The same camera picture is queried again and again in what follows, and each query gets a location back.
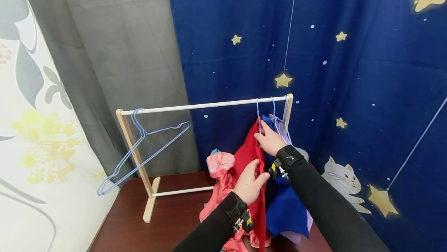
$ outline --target blue cloth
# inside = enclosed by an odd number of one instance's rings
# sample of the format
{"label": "blue cloth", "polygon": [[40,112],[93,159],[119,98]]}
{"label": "blue cloth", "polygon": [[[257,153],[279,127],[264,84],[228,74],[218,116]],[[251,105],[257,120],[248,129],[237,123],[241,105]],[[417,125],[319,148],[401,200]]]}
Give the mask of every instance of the blue cloth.
{"label": "blue cloth", "polygon": [[[276,130],[268,117],[262,115],[262,120],[274,131]],[[265,168],[268,169],[275,159],[265,153]],[[309,237],[306,207],[282,176],[267,181],[265,208],[267,209],[267,230],[272,237],[284,231],[293,231]]]}
{"label": "blue cloth", "polygon": [[[415,11],[414,0],[295,0],[291,22],[292,2],[170,0],[189,103],[293,93],[294,145],[320,173],[329,156],[352,167],[355,196],[371,211],[362,216],[391,251],[443,251],[447,108],[389,190],[399,214],[385,217],[368,197],[370,185],[388,187],[447,96],[447,3]],[[283,71],[293,80],[277,88]],[[256,117],[254,104],[191,110],[202,169],[211,150],[234,153]]]}

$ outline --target white rod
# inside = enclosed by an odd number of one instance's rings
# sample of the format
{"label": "white rod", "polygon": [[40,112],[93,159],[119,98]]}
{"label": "white rod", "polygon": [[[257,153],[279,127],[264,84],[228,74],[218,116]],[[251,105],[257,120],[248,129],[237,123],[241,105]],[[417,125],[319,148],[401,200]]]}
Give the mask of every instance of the white rod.
{"label": "white rod", "polygon": [[208,187],[192,188],[192,189],[177,190],[177,191],[170,191],[170,192],[154,193],[153,196],[160,197],[160,196],[170,196],[170,195],[183,194],[183,193],[193,193],[193,192],[199,192],[199,191],[212,190],[213,188],[214,188],[214,186],[208,186]]}
{"label": "white rod", "polygon": [[[287,96],[282,97],[274,97],[272,98],[262,98],[258,99],[258,103],[265,103],[277,100],[286,100]],[[166,108],[154,108],[154,109],[143,109],[139,110],[137,114],[150,114],[154,112],[164,112],[164,111],[174,111],[174,110],[193,110],[193,109],[203,109],[203,108],[213,108],[217,106],[227,106],[227,105],[244,105],[244,104],[256,104],[256,99],[251,100],[233,100],[229,102],[219,102],[219,103],[208,103],[208,104],[198,104],[198,105],[179,105],[179,106],[170,106]],[[121,111],[121,115],[131,115],[133,110],[124,110]]]}

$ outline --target wooden clothes rack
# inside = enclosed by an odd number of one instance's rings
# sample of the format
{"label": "wooden clothes rack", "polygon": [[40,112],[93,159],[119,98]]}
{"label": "wooden clothes rack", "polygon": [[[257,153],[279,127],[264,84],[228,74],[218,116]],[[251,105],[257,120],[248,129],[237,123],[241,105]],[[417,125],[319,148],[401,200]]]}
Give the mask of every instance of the wooden clothes rack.
{"label": "wooden clothes rack", "polygon": [[[284,106],[284,114],[283,114],[283,122],[284,127],[283,129],[286,129],[286,126],[289,125],[290,120],[290,113],[292,111],[292,104],[293,104],[293,95],[287,94],[287,96],[282,97],[271,97],[271,98],[262,98],[262,99],[251,99],[251,100],[235,100],[230,102],[218,102],[218,103],[208,103],[208,104],[199,104],[199,105],[180,105],[180,106],[172,106],[172,107],[165,107],[165,108],[154,108],[154,109],[143,109],[139,110],[136,114],[150,114],[150,113],[156,113],[156,112],[165,112],[165,111],[174,111],[174,110],[193,110],[193,109],[203,109],[203,108],[212,108],[212,107],[219,107],[219,106],[227,106],[227,105],[244,105],[244,104],[256,104],[256,103],[265,103],[265,102],[273,102],[273,101],[282,101],[287,100],[285,106]],[[118,122],[120,123],[121,130],[123,131],[123,136],[126,139],[127,146],[131,148],[135,144],[135,138],[133,137],[133,134],[130,130],[129,122],[127,122],[126,115],[131,115],[133,113],[133,110],[122,110],[118,109],[116,110],[116,116],[118,118]],[[135,150],[132,152],[132,158],[135,162],[136,166],[140,166],[142,163],[141,155],[139,154],[138,148],[135,148]],[[206,190],[212,190],[213,186],[209,187],[200,187],[200,188],[191,188],[191,189],[185,189],[185,190],[177,190],[177,191],[169,191],[169,192],[158,192],[158,186],[160,184],[160,177],[156,177],[154,181],[152,182],[152,185],[149,181],[149,177],[147,176],[146,169],[144,167],[141,167],[139,170],[139,174],[141,176],[142,182],[144,184],[144,188],[146,188],[146,192],[148,195],[147,203],[146,203],[146,209],[144,210],[144,214],[142,216],[142,219],[144,222],[149,223],[151,220],[152,212],[154,210],[156,197],[160,196],[168,196],[168,195],[176,195],[176,194],[182,194],[182,193],[192,193],[192,192],[199,192],[199,191],[206,191]]]}

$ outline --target hand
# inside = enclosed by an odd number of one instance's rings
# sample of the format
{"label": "hand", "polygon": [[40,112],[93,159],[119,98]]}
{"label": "hand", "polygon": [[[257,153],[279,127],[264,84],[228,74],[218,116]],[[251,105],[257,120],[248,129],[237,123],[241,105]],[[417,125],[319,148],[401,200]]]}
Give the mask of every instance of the hand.
{"label": "hand", "polygon": [[270,173],[261,173],[258,178],[254,177],[254,172],[259,164],[259,160],[253,160],[248,164],[239,176],[233,192],[238,195],[247,205],[252,204],[259,196],[262,185],[270,177]]}
{"label": "hand", "polygon": [[265,152],[273,157],[276,157],[276,153],[278,153],[278,151],[284,146],[287,146],[287,144],[281,136],[277,134],[277,132],[270,129],[264,120],[261,120],[261,125],[262,129],[264,130],[264,135],[256,133],[254,134],[254,137],[259,141],[259,144]]}

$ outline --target clothing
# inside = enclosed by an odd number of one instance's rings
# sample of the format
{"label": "clothing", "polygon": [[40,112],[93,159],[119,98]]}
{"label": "clothing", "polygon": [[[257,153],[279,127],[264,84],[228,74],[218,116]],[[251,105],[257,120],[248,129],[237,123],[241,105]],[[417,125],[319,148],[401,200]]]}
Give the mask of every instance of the clothing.
{"label": "clothing", "polygon": [[[245,167],[253,160],[259,159],[259,166],[256,169],[258,173],[264,170],[264,150],[259,147],[254,134],[259,132],[259,119],[251,127],[247,134],[244,144],[236,151],[235,158],[235,178],[238,179]],[[254,222],[254,234],[259,238],[259,251],[265,252],[265,185],[262,186],[258,198],[249,205],[252,220]]]}
{"label": "clothing", "polygon": [[[203,210],[200,212],[199,219],[203,222],[209,214],[226,198],[226,196],[233,190],[233,182],[236,180],[230,175],[229,170],[233,168],[235,162],[235,156],[226,152],[214,152],[208,158],[206,158],[206,164],[208,165],[208,170],[210,171],[210,176],[217,179],[216,184],[214,184],[213,193],[211,199],[206,203]],[[241,228],[230,238],[230,240],[222,247],[226,252],[247,252],[245,248],[242,237],[245,234],[244,230]],[[259,247],[259,240],[255,236],[254,231],[249,232],[250,243],[253,247]]]}
{"label": "clothing", "polygon": [[292,164],[289,183],[333,252],[389,252],[364,217],[293,146],[283,147],[276,156],[299,158]]}
{"label": "clothing", "polygon": [[[277,154],[301,158],[292,165],[289,182],[329,244],[332,252],[389,252],[382,240],[355,208],[315,171],[293,146]],[[232,237],[232,224],[217,207],[188,235],[174,252],[218,252]]]}
{"label": "clothing", "polygon": [[[227,205],[235,204],[236,194],[231,192],[225,200]],[[224,244],[232,238],[233,224],[225,213],[231,209],[229,206],[223,208],[221,204],[218,205],[188,237],[174,248],[173,252],[220,252]]]}
{"label": "clothing", "polygon": [[[291,143],[282,130],[282,121],[278,117],[270,114],[268,118],[262,116],[262,119],[273,127],[285,143]],[[265,168],[268,169],[275,159],[273,156],[265,155]],[[294,243],[300,243],[301,235],[309,238],[312,217],[285,178],[279,176],[268,183],[266,196],[273,196],[273,200],[267,206],[267,230],[272,237],[287,232],[283,235]]]}

